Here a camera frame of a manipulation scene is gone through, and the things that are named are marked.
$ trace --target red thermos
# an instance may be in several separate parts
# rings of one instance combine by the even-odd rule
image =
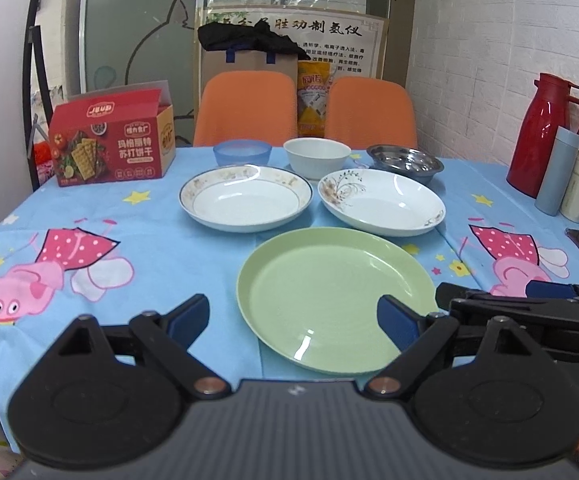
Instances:
[[[534,85],[538,90],[525,113],[507,182],[536,198],[552,154],[556,131],[559,126],[570,129],[569,103],[579,105],[579,98],[569,94],[570,88],[579,89],[579,86],[545,73],[540,74]]]

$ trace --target green plate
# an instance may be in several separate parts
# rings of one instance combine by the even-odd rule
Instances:
[[[333,374],[385,367],[399,350],[378,326],[392,294],[422,314],[437,310],[423,267],[400,247],[337,227],[290,231],[260,245],[236,282],[243,318],[267,346]]]

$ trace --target blue plastic bowl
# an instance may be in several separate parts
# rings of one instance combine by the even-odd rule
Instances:
[[[265,166],[270,160],[271,144],[262,140],[228,140],[214,146],[214,156],[219,166],[255,164]]]

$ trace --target white bowl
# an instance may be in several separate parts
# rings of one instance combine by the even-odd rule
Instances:
[[[342,142],[317,137],[291,139],[283,144],[292,170],[304,178],[320,180],[343,168],[351,149]]]

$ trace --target white brick wall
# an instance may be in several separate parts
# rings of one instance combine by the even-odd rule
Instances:
[[[579,0],[416,0],[410,52],[422,149],[509,164],[538,73],[579,85]]]

